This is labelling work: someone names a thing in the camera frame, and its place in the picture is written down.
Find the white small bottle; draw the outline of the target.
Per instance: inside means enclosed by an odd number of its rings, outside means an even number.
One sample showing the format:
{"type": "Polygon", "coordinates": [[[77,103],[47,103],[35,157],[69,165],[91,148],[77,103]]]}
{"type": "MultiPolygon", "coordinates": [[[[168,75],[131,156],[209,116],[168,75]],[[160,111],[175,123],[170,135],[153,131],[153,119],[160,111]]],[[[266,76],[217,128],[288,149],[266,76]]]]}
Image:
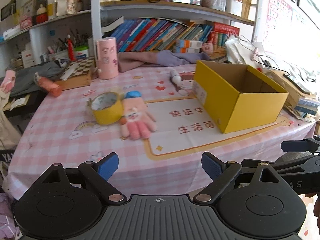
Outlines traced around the white small bottle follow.
{"type": "Polygon", "coordinates": [[[170,78],[171,78],[171,81],[177,86],[179,86],[182,81],[180,74],[175,69],[172,69],[170,71],[170,78]]]}

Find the pink knitted glove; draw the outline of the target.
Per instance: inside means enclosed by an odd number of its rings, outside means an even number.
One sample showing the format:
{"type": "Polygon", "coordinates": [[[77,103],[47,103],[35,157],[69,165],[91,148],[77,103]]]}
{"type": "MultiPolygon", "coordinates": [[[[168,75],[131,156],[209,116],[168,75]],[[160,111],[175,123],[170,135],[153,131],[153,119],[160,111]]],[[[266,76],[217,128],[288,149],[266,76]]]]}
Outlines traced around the pink knitted glove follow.
{"type": "Polygon", "coordinates": [[[142,98],[124,99],[122,105],[124,113],[119,120],[122,137],[148,139],[157,130],[156,119],[142,98]]]}

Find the yellow tape roll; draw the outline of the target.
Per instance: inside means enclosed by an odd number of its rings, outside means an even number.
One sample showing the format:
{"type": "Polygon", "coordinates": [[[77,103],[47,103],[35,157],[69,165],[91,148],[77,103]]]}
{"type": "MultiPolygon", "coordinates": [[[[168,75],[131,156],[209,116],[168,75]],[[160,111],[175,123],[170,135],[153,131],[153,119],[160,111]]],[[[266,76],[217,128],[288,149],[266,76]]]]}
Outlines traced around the yellow tape roll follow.
{"type": "Polygon", "coordinates": [[[99,125],[106,126],[118,122],[124,110],[120,94],[106,92],[87,100],[89,111],[99,125]]]}

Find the pink checkered tablecloth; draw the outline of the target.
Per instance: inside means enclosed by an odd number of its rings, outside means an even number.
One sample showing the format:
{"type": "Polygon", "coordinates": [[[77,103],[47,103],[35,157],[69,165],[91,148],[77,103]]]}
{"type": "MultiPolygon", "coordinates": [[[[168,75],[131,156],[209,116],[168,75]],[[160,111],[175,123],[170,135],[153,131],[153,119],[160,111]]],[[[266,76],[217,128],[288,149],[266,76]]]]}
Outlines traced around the pink checkered tablecloth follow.
{"type": "Polygon", "coordinates": [[[315,124],[282,111],[276,121],[221,133],[191,92],[178,92],[170,70],[137,68],[112,80],[47,96],[11,160],[3,190],[20,198],[53,163],[65,168],[119,157],[111,183],[124,194],[184,194],[204,187],[205,151],[222,161],[274,161],[281,142],[313,135],[315,124]]]}

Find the blue tape roll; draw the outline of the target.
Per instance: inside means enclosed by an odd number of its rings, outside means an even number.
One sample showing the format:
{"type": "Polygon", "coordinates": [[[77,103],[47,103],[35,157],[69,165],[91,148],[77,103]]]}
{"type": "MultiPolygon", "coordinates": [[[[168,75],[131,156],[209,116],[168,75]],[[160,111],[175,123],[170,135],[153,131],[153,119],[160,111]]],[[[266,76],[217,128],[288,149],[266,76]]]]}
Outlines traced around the blue tape roll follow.
{"type": "Polygon", "coordinates": [[[141,97],[142,97],[141,93],[137,90],[129,91],[124,96],[125,99],[141,98],[141,97]]]}

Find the white canvas tote bag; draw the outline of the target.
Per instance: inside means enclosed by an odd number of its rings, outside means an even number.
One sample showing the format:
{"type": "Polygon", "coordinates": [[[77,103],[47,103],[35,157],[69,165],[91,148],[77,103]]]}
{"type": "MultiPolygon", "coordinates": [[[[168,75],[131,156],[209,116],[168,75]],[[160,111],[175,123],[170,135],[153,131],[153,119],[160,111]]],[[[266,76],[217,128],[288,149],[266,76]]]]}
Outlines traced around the white canvas tote bag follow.
{"type": "Polygon", "coordinates": [[[3,108],[9,101],[10,93],[5,93],[1,90],[1,105],[0,105],[0,148],[1,150],[10,150],[15,148],[21,139],[20,133],[11,124],[4,114],[3,108]]]}

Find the wooden chessboard box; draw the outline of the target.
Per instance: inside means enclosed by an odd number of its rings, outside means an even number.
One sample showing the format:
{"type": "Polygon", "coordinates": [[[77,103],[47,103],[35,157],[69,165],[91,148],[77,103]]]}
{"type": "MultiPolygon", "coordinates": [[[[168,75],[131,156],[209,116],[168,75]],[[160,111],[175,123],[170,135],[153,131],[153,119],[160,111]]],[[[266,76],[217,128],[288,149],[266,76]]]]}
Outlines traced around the wooden chessboard box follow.
{"type": "Polygon", "coordinates": [[[95,58],[89,57],[72,62],[65,68],[63,74],[55,81],[62,90],[89,86],[95,70],[95,58]]]}

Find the grey folded clothing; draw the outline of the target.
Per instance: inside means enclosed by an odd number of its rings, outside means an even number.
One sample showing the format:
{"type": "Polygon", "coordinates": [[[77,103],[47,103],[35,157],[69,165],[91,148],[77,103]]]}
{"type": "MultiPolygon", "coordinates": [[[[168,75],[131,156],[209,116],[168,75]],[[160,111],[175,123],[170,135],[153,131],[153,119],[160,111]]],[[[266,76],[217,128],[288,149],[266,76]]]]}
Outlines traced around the grey folded clothing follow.
{"type": "Polygon", "coordinates": [[[15,97],[40,90],[40,87],[34,82],[36,73],[55,81],[61,75],[62,68],[55,61],[49,61],[19,70],[16,72],[15,84],[10,96],[15,97]]]}

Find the pink cylindrical container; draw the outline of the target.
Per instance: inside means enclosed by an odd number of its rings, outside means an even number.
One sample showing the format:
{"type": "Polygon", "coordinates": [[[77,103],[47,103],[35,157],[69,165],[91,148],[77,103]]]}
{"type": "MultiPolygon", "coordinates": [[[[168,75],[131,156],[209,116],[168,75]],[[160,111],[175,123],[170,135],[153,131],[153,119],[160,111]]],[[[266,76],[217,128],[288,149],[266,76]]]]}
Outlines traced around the pink cylindrical container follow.
{"type": "Polygon", "coordinates": [[[106,37],[97,41],[97,72],[102,80],[115,78],[119,74],[117,43],[115,37],[106,37]]]}

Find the pink pig plush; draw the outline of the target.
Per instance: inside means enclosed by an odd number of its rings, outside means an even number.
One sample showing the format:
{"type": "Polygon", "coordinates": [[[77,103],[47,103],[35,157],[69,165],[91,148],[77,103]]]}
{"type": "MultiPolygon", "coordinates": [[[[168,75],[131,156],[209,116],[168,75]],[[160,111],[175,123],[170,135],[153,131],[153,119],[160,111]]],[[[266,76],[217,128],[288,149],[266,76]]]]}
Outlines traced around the pink pig plush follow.
{"type": "Polygon", "coordinates": [[[206,53],[207,55],[212,55],[214,52],[213,44],[212,42],[206,42],[202,45],[202,51],[206,53]]]}

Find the pink purple scarf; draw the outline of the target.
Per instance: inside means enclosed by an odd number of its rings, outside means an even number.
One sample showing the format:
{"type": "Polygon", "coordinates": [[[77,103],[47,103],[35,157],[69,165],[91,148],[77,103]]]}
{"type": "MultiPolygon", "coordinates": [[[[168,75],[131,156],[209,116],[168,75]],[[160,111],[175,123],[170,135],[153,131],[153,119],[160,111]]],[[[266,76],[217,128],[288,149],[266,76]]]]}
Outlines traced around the pink purple scarf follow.
{"type": "Polygon", "coordinates": [[[118,70],[121,73],[146,66],[176,67],[183,64],[195,64],[198,60],[210,61],[206,53],[173,53],[170,50],[124,52],[118,54],[118,70]]]}

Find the lower orange blue box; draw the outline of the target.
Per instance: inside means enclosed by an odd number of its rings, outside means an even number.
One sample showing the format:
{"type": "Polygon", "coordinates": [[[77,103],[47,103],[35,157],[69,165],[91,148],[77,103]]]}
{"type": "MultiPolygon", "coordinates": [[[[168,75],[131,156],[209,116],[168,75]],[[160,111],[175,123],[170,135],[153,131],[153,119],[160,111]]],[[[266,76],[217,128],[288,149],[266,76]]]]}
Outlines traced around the lower orange blue box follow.
{"type": "Polygon", "coordinates": [[[200,51],[201,51],[200,48],[180,48],[180,47],[174,48],[175,53],[200,53],[200,51]]]}

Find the orange blue white box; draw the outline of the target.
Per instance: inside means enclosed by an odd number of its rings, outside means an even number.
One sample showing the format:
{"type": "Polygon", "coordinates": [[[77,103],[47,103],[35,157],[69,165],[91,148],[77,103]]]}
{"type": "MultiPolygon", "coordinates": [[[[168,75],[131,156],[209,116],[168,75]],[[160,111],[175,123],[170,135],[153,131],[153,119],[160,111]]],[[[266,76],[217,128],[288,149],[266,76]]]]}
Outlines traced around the orange blue white box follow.
{"type": "Polygon", "coordinates": [[[176,40],[176,46],[178,48],[201,48],[203,45],[202,41],[197,40],[176,40]]]}

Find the red boxed book set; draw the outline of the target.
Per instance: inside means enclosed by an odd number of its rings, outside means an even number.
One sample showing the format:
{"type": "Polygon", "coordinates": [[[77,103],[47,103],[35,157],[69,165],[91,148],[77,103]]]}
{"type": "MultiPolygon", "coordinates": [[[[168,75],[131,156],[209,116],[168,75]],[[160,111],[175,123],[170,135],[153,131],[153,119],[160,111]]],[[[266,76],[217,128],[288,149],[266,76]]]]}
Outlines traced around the red boxed book set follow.
{"type": "Polygon", "coordinates": [[[238,37],[240,34],[240,29],[231,25],[217,22],[209,25],[212,29],[209,32],[207,42],[213,45],[214,51],[225,48],[225,43],[230,36],[238,37]]]}

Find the row of colourful books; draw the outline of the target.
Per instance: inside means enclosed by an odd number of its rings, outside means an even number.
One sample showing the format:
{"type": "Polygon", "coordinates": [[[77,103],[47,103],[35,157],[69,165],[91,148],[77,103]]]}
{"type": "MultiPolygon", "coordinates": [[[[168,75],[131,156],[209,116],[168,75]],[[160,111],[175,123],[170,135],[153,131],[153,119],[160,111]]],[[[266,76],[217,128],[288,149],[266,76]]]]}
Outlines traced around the row of colourful books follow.
{"type": "Polygon", "coordinates": [[[146,52],[170,50],[180,52],[182,41],[207,42],[212,25],[195,22],[184,23],[167,18],[134,18],[125,20],[110,36],[116,39],[117,50],[146,52]]]}

